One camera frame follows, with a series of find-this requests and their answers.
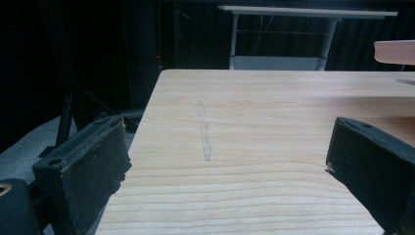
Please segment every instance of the pink object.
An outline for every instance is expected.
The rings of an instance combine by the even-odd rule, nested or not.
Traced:
[[[387,64],[415,66],[415,40],[377,41],[375,60]]]

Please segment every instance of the table leg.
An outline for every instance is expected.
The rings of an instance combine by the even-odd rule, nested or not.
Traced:
[[[329,25],[327,26],[326,37],[323,42],[323,48],[321,49],[320,58],[318,58],[317,66],[315,69],[317,71],[323,71],[326,69],[327,60],[329,59],[330,46],[332,45],[333,36],[336,31],[337,22],[341,19],[328,19]]]
[[[232,38],[231,38],[231,54],[229,56],[229,70],[235,69],[235,48],[236,48],[236,34],[238,30],[238,18],[239,14],[234,15],[232,26]]]

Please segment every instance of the pencil mark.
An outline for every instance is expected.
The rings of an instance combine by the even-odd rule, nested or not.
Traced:
[[[204,147],[205,161],[210,162],[211,145],[208,141],[208,122],[206,119],[205,105],[202,100],[198,101],[199,125],[201,128],[202,144]]]

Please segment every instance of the table surface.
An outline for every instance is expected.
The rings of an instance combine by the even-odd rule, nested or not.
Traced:
[[[231,11],[233,14],[245,15],[276,15],[295,17],[320,17],[320,18],[358,18],[358,19],[382,19],[383,17],[396,17],[397,12],[358,11],[336,9],[307,9],[307,8],[277,8],[256,6],[223,6],[217,7],[223,11]]]
[[[336,117],[415,145],[414,72],[166,70],[97,234],[377,234],[324,171]]]

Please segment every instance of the light wood tabletop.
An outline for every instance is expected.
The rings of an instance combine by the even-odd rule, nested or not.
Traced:
[[[336,117],[415,145],[415,72],[165,70],[97,234],[376,234],[325,172]]]

